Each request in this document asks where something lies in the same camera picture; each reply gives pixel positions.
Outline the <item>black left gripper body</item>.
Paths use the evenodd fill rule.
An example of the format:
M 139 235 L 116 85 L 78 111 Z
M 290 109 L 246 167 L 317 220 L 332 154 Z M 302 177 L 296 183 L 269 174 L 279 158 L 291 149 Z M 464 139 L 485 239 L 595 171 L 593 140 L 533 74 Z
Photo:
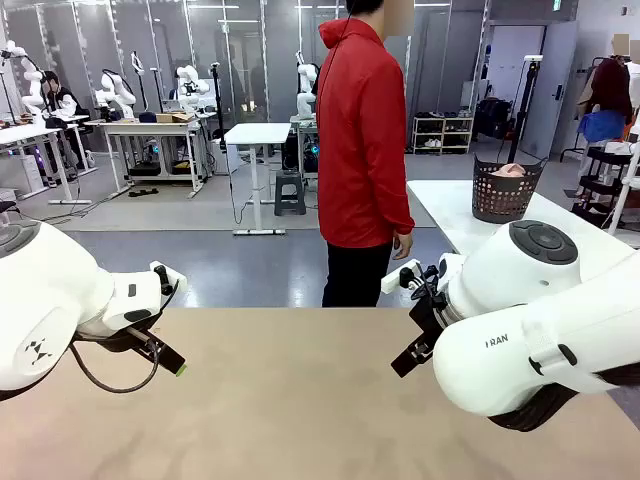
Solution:
M 76 331 L 74 333 L 74 339 L 77 341 L 97 343 L 113 353 L 123 353 L 129 350 L 138 353 L 151 353 L 151 344 L 159 350 L 162 350 L 164 345 L 162 340 L 148 330 L 146 324 L 134 324 L 133 326 L 117 331 L 110 337 L 98 337 Z

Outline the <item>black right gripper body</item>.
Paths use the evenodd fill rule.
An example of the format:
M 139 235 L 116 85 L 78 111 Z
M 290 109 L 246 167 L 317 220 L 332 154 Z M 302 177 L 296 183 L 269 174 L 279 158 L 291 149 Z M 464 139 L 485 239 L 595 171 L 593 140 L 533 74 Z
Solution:
M 430 291 L 422 291 L 416 296 L 416 303 L 409 312 L 409 317 L 422 330 L 418 342 L 427 346 L 434 346 L 443 330 L 446 322 L 442 316 L 448 306 L 445 296 L 432 294 Z

